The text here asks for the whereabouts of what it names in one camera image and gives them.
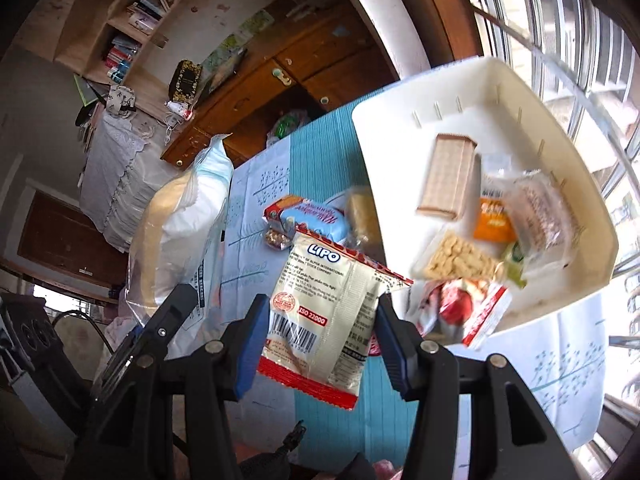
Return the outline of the large brown cake bag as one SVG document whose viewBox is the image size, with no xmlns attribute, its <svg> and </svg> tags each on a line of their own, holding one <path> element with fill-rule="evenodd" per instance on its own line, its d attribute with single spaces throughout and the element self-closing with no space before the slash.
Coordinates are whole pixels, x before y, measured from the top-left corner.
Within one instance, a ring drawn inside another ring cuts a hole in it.
<svg viewBox="0 0 640 480">
<path fill-rule="evenodd" d="M 181 176 L 146 206 L 129 247 L 124 301 L 143 325 L 175 286 L 188 284 L 198 302 L 168 344 L 168 358 L 187 356 L 219 334 L 222 234 L 233 165 L 223 134 L 214 136 Z"/>
</svg>

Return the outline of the white red Lipo packet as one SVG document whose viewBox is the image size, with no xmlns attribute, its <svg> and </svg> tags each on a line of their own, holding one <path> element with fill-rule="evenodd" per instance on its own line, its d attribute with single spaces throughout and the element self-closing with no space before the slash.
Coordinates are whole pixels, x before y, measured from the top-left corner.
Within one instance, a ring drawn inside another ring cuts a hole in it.
<svg viewBox="0 0 640 480">
<path fill-rule="evenodd" d="M 352 410 L 381 296 L 412 281 L 361 252 L 296 226 L 270 297 L 257 371 L 318 401 Z"/>
</svg>

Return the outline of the red white candy bag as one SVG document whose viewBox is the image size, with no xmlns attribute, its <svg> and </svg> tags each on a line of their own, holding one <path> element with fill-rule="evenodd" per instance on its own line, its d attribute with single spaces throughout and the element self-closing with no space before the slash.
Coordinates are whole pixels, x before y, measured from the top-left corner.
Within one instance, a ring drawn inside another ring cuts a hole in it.
<svg viewBox="0 0 640 480">
<path fill-rule="evenodd" d="M 423 339 L 477 350 L 494 333 L 511 302 L 510 290 L 497 282 L 428 281 L 412 286 L 404 319 Z"/>
</svg>

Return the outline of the clear bag brown snack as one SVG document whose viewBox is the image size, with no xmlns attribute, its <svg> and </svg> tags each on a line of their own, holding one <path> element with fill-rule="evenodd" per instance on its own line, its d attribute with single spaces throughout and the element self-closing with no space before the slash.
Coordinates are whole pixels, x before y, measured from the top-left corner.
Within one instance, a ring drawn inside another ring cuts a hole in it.
<svg viewBox="0 0 640 480">
<path fill-rule="evenodd" d="M 410 274 L 425 281 L 503 282 L 506 269 L 501 260 L 491 257 L 477 244 L 451 230 L 441 230 L 426 244 L 413 263 Z"/>
</svg>

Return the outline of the yellow cake clear packet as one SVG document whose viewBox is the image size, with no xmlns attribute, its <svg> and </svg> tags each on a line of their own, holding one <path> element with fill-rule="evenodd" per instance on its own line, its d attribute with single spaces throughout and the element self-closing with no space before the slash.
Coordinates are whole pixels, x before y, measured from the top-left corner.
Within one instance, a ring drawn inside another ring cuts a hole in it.
<svg viewBox="0 0 640 480">
<path fill-rule="evenodd" d="M 345 214 L 350 226 L 347 244 L 366 252 L 382 245 L 374 199 L 370 188 L 354 186 L 346 193 Z"/>
</svg>

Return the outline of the small nut snack packet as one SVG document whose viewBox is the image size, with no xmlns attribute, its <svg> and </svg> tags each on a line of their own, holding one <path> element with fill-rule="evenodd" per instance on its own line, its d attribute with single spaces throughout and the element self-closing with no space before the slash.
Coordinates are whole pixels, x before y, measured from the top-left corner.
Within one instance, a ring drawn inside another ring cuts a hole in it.
<svg viewBox="0 0 640 480">
<path fill-rule="evenodd" d="M 268 228 L 264 234 L 264 242 L 268 247 L 282 252 L 282 250 L 292 247 L 294 236 L 294 231 L 281 232 L 277 229 Z"/>
</svg>

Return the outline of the orange label snack packet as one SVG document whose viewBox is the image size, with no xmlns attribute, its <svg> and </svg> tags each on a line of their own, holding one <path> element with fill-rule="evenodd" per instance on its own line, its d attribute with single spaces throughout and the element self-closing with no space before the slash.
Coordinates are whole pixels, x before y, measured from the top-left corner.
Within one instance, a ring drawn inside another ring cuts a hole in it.
<svg viewBox="0 0 640 480">
<path fill-rule="evenodd" d="M 473 237 L 483 242 L 510 244 L 516 241 L 512 223 L 502 203 L 496 179 L 512 169 L 507 154 L 480 155 L 480 198 Z"/>
</svg>

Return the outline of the white lace covered furniture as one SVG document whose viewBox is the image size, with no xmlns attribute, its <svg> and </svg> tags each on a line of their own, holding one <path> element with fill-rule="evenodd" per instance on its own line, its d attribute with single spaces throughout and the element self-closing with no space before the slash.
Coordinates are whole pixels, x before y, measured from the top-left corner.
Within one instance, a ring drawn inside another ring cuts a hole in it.
<svg viewBox="0 0 640 480">
<path fill-rule="evenodd" d="M 179 170 L 160 158 L 166 128 L 135 112 L 103 112 L 93 131 L 80 187 L 80 210 L 119 252 L 128 252 L 146 206 Z"/>
</svg>

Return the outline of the blue white biscuit pack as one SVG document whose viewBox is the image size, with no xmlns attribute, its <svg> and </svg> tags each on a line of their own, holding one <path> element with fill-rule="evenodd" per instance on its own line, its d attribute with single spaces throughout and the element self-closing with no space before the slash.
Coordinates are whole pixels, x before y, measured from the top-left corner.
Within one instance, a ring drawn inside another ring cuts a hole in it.
<svg viewBox="0 0 640 480">
<path fill-rule="evenodd" d="M 266 207 L 264 218 L 270 229 L 287 238 L 294 236 L 299 224 L 340 244 L 350 231 L 349 223 L 339 209 L 296 195 L 283 196 Z"/>
</svg>

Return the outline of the clear wrapped cracker packet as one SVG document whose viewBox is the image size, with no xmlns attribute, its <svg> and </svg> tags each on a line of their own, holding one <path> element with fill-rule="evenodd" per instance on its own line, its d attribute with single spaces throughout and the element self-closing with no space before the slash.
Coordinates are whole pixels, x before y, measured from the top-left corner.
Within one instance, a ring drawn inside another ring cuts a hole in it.
<svg viewBox="0 0 640 480">
<path fill-rule="evenodd" d="M 523 257 L 525 275 L 569 266 L 582 228 L 555 177 L 536 169 L 502 179 L 502 203 Z"/>
</svg>

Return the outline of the brown wafer biscuit pack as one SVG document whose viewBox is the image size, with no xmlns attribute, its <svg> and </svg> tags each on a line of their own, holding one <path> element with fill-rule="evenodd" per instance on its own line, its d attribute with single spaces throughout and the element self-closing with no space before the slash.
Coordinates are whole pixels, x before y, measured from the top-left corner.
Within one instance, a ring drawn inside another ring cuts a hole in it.
<svg viewBox="0 0 640 480">
<path fill-rule="evenodd" d="M 465 210 L 466 193 L 474 169 L 477 144 L 468 136 L 439 133 L 416 211 L 450 221 Z"/>
</svg>

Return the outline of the small white red bottle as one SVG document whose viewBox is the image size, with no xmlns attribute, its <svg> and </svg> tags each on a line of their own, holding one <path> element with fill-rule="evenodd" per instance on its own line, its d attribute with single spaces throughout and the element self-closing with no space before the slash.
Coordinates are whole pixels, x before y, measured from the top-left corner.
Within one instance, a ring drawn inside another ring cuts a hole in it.
<svg viewBox="0 0 640 480">
<path fill-rule="evenodd" d="M 165 106 L 174 115 L 179 116 L 184 122 L 190 122 L 193 110 L 186 102 L 166 101 Z"/>
</svg>

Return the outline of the white plastic storage bin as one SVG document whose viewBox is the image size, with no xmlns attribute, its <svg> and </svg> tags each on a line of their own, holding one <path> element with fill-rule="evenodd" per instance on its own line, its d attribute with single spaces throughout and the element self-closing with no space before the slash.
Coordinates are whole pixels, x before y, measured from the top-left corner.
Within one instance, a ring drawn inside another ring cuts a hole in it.
<svg viewBox="0 0 640 480">
<path fill-rule="evenodd" d="M 393 271 L 505 284 L 501 328 L 611 281 L 617 236 L 597 185 L 506 63 L 429 70 L 361 102 L 352 120 Z"/>
</svg>

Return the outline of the ornate black gold box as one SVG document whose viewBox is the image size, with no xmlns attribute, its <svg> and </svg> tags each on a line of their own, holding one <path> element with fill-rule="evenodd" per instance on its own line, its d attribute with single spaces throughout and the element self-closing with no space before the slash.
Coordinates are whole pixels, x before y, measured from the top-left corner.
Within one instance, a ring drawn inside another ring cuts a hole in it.
<svg viewBox="0 0 640 480">
<path fill-rule="evenodd" d="M 190 60 L 178 63 L 168 86 L 168 98 L 172 102 L 191 104 L 198 93 L 202 66 Z"/>
</svg>

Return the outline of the wooden desk with drawers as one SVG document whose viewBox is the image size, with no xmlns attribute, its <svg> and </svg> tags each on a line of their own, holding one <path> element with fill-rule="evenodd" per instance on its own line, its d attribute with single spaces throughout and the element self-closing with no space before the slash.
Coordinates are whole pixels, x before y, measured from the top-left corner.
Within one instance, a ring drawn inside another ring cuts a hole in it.
<svg viewBox="0 0 640 480">
<path fill-rule="evenodd" d="M 303 18 L 281 15 L 248 42 L 236 73 L 172 136 L 162 159 L 183 170 L 223 134 L 237 167 L 266 148 L 291 110 L 316 119 L 397 80 L 381 47 L 346 0 Z"/>
</svg>

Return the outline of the wooden bookshelf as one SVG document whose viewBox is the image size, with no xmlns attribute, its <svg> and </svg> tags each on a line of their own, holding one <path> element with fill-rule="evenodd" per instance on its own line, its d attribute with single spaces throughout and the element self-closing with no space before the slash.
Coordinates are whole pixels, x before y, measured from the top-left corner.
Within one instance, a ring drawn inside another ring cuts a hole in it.
<svg viewBox="0 0 640 480">
<path fill-rule="evenodd" d="M 193 0 L 38 0 L 12 44 L 98 84 L 124 84 L 136 105 L 163 120 L 169 79 L 148 67 Z"/>
</svg>

